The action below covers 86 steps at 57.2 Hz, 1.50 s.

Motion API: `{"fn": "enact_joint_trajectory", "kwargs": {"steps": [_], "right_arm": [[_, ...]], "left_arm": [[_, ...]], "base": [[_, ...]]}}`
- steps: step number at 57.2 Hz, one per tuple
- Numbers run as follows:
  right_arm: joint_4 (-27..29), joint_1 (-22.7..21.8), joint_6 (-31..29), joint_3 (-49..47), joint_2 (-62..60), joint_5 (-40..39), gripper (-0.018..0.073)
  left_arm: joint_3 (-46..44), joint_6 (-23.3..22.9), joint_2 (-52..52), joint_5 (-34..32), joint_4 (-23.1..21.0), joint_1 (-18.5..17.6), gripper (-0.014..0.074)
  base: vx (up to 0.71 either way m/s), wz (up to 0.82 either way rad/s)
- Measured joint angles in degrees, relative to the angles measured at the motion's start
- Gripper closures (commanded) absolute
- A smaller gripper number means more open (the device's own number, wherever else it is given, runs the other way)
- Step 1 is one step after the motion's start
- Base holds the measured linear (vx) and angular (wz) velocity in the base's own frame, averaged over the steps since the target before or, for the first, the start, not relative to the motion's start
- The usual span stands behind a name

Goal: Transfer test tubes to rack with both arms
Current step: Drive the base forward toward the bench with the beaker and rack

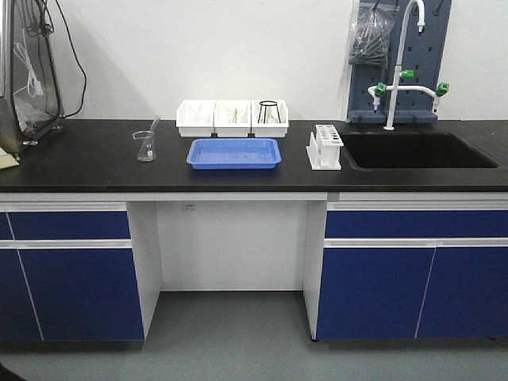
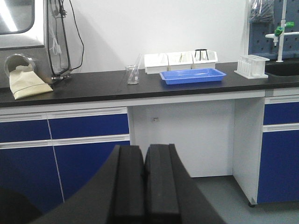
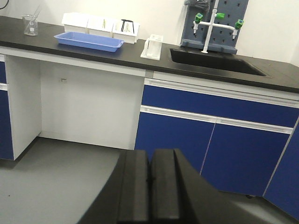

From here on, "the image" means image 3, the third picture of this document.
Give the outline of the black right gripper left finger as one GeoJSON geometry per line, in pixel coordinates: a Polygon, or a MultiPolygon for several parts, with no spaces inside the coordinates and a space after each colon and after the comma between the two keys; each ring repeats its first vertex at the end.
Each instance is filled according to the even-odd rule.
{"type": "Polygon", "coordinates": [[[79,224],[149,222],[148,157],[143,150],[120,152],[106,184],[79,224]]]}

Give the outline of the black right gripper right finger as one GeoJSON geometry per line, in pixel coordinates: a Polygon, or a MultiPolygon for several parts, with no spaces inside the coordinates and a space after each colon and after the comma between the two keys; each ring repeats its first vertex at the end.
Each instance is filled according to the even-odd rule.
{"type": "Polygon", "coordinates": [[[197,174],[179,149],[155,150],[150,164],[154,224],[255,224],[257,217],[233,204],[197,174]]]}

